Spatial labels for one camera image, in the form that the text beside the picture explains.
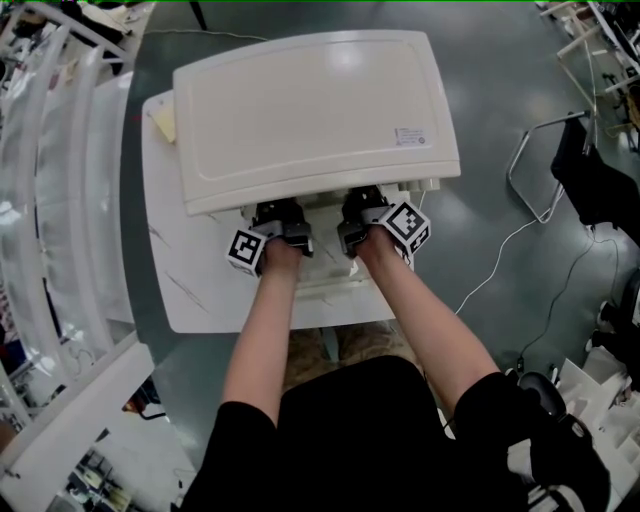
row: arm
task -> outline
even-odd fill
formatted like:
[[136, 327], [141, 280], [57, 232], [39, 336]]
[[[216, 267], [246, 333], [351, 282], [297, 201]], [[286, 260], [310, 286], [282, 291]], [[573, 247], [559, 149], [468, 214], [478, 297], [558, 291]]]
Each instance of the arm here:
[[429, 382], [453, 412], [467, 389], [498, 371], [493, 359], [396, 253], [384, 228], [372, 227], [356, 252], [396, 315]]
[[227, 370], [222, 403], [252, 405], [277, 425], [302, 252], [275, 239], [265, 255], [258, 291]]

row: black cable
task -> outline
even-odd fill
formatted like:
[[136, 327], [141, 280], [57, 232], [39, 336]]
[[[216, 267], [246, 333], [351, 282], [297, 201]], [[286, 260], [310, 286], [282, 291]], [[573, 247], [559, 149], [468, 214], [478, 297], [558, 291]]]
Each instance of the black cable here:
[[594, 243], [596, 244], [603, 244], [605, 242], [613, 242], [613, 245], [616, 249], [616, 269], [613, 273], [613, 281], [611, 281], [611, 290], [609, 290], [609, 301], [616, 307], [618, 307], [617, 303], [615, 300], [613, 300], [613, 292], [615, 291], [615, 287], [616, 287], [616, 281], [618, 280], [618, 267], [620, 265], [620, 251], [618, 249], [618, 243], [613, 239], [613, 238], [607, 238], [606, 240], [596, 240], [595, 239], [595, 234], [594, 237], [591, 238], [591, 240], [593, 240]]
[[522, 372], [524, 371], [524, 353], [536, 342], [540, 341], [545, 334], [547, 334], [547, 331], [549, 330], [549, 327], [551, 325], [551, 316], [553, 315], [553, 307], [555, 306], [556, 302], [558, 301], [558, 299], [562, 296], [562, 294], [567, 291], [567, 288], [569, 287], [569, 280], [571, 279], [571, 274], [573, 273], [573, 269], [575, 268], [576, 264], [578, 263], [578, 261], [580, 261], [584, 256], [587, 255], [587, 253], [592, 249], [592, 247], [594, 246], [594, 244], [603, 244], [605, 242], [613, 242], [613, 245], [615, 246], [616, 249], [616, 268], [615, 271], [613, 273], [613, 280], [611, 281], [611, 289], [609, 290], [609, 300], [615, 305], [615, 301], [613, 300], [613, 292], [615, 291], [615, 286], [616, 286], [616, 281], [618, 279], [618, 267], [620, 265], [620, 251], [618, 249], [618, 243], [613, 239], [613, 238], [607, 238], [605, 240], [596, 240], [595, 239], [595, 226], [591, 226], [591, 232], [593, 233], [593, 237], [591, 237], [590, 235], [587, 235], [589, 237], [589, 240], [591, 240], [591, 245], [589, 245], [589, 247], [587, 247], [587, 249], [581, 253], [571, 264], [571, 267], [569, 268], [569, 273], [567, 274], [567, 279], [564, 283], [564, 287], [562, 288], [562, 290], [560, 290], [560, 292], [553, 298], [553, 300], [551, 301], [551, 305], [549, 306], [549, 313], [547, 314], [547, 321], [545, 323], [544, 326], [544, 330], [542, 331], [542, 333], [539, 336], [536, 336], [533, 340], [531, 340], [529, 343], [527, 343], [522, 350], [520, 351], [520, 355], [518, 356], [518, 362], [516, 365], [516, 368], [518, 370], [518, 372]]
[[536, 336], [534, 339], [532, 339], [530, 342], [528, 342], [522, 348], [522, 350], [520, 351], [520, 355], [518, 356], [518, 363], [517, 363], [517, 369], [518, 369], [519, 372], [523, 371], [523, 369], [524, 369], [524, 353], [534, 343], [540, 341], [544, 337], [544, 335], [547, 334], [547, 331], [549, 330], [549, 326], [551, 325], [551, 316], [553, 315], [553, 308], [556, 305], [556, 302], [558, 302], [558, 299], [562, 296], [562, 294], [567, 291], [567, 288], [569, 287], [569, 281], [571, 279], [571, 274], [573, 273], [573, 269], [576, 267], [578, 262], [589, 253], [589, 251], [591, 250], [591, 248], [595, 244], [595, 240], [594, 239], [592, 239], [591, 237], [589, 237], [589, 239], [591, 240], [591, 243], [589, 244], [589, 247], [587, 247], [587, 249], [585, 251], [580, 253], [580, 255], [575, 260], [573, 260], [573, 263], [571, 264], [571, 267], [569, 268], [569, 273], [567, 274], [567, 279], [565, 280], [565, 283], [564, 283], [564, 286], [562, 287], [562, 290], [560, 290], [560, 292], [558, 292], [558, 294], [551, 301], [551, 305], [549, 306], [549, 313], [547, 313], [547, 321], [545, 323], [544, 330], [538, 336]]

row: metal stand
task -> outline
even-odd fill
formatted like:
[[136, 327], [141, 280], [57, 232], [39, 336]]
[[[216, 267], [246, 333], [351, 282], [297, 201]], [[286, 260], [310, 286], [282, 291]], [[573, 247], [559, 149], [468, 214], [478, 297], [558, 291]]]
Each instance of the metal stand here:
[[204, 15], [202, 14], [202, 7], [198, 2], [189, 2], [191, 6], [191, 10], [193, 11], [193, 15], [198, 20], [198, 25], [200, 25], [201, 30], [207, 30], [207, 24], [204, 22]]
[[538, 215], [538, 213], [535, 211], [533, 206], [531, 206], [529, 201], [527, 201], [527, 199], [524, 197], [524, 195], [522, 195], [520, 193], [520, 191], [513, 184], [513, 172], [514, 172], [514, 170], [516, 168], [516, 165], [520, 161], [520, 157], [522, 156], [522, 152], [524, 151], [525, 146], [529, 143], [529, 139], [531, 139], [531, 135], [533, 134], [534, 131], [536, 131], [536, 130], [538, 130], [540, 128], [546, 128], [547, 126], [553, 126], [555, 124], [564, 123], [564, 122], [569, 121], [571, 119], [578, 119], [580, 117], [590, 117], [589, 126], [587, 128], [587, 137], [586, 137], [586, 140], [585, 140], [585, 145], [583, 147], [583, 153], [588, 152], [589, 149], [590, 149], [590, 146], [591, 146], [591, 137], [592, 137], [592, 134], [593, 134], [594, 116], [591, 116], [591, 112], [589, 110], [584, 110], [582, 112], [578, 112], [577, 114], [569, 114], [569, 115], [566, 115], [564, 117], [560, 117], [558, 119], [554, 119], [553, 121], [548, 121], [546, 123], [537, 124], [533, 128], [530, 128], [529, 130], [527, 130], [525, 132], [525, 134], [522, 136], [522, 140], [520, 141], [520, 144], [518, 144], [518, 147], [516, 148], [514, 156], [513, 156], [512, 160], [511, 160], [511, 163], [509, 164], [509, 170], [507, 171], [507, 182], [509, 183], [509, 186], [516, 193], [516, 195], [520, 198], [520, 200], [525, 204], [525, 206], [529, 209], [529, 211], [533, 214], [533, 216], [536, 218], [536, 220], [540, 224], [546, 224], [551, 219], [551, 216], [553, 215], [553, 212], [556, 209], [558, 201], [560, 201], [560, 198], [564, 194], [564, 187], [562, 186], [562, 184], [560, 182], [558, 182], [558, 185], [556, 186], [556, 189], [555, 189], [555, 191], [553, 193], [553, 198], [551, 199], [551, 204], [549, 205], [549, 208], [544, 213], [542, 213], [542, 215]]

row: gray floor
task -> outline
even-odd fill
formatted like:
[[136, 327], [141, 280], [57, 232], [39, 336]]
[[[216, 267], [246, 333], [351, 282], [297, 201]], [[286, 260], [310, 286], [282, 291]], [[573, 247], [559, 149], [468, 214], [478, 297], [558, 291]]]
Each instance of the gray floor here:
[[[587, 107], [563, 73], [555, 53], [568, 36], [538, 17], [534, 4], [202, 4], [210, 30], [279, 38], [342, 29], [405, 29], [427, 33], [453, 116], [462, 176], [429, 193], [423, 210], [433, 236], [421, 250], [418, 274], [452, 308], [490, 273], [502, 240], [531, 217], [506, 187], [505, 170], [523, 131], [533, 124]], [[147, 30], [197, 29], [187, 3], [159, 3]], [[171, 88], [173, 69], [248, 41], [205, 34], [149, 34], [136, 63], [122, 157], [122, 234], [125, 267], [140, 339], [149, 344], [154, 379], [188, 455], [199, 466], [215, 419], [234, 335], [178, 335], [168, 325], [153, 269], [140, 156], [143, 101]], [[572, 67], [589, 86], [578, 52]], [[605, 117], [616, 124], [610, 112]], [[549, 164], [560, 130], [531, 143], [518, 183], [544, 209], [553, 181]], [[637, 179], [638, 157], [600, 134], [604, 159]], [[623, 233], [614, 295], [637, 264], [637, 249]], [[546, 225], [534, 225], [506, 246], [495, 278], [469, 300], [461, 318], [502, 367], [513, 365], [524, 344], [544, 328], [552, 297], [564, 286], [573, 260], [590, 241], [567, 198]], [[609, 296], [616, 267], [610, 242], [596, 244], [577, 264], [558, 301], [547, 335], [527, 352], [527, 369], [546, 369], [565, 357], [580, 363], [598, 305]]]

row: white table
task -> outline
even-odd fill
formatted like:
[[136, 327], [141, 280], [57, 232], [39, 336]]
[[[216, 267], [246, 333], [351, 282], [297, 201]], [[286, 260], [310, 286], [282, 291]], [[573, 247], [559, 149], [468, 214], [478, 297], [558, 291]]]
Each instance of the white table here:
[[[238, 332], [253, 301], [258, 281], [228, 264], [225, 250], [232, 234], [246, 221], [239, 210], [214, 216], [188, 217], [182, 198], [178, 152], [151, 118], [151, 112], [173, 101], [168, 91], [149, 98], [142, 112], [144, 192], [153, 259], [171, 328], [182, 333]], [[342, 220], [338, 209], [335, 223]], [[313, 219], [307, 219], [314, 227]], [[313, 266], [305, 261], [302, 274], [321, 264], [344, 258], [335, 242], [315, 246]], [[372, 322], [393, 318], [386, 301], [362, 270], [339, 285], [306, 287], [301, 283], [293, 310], [293, 329]]]

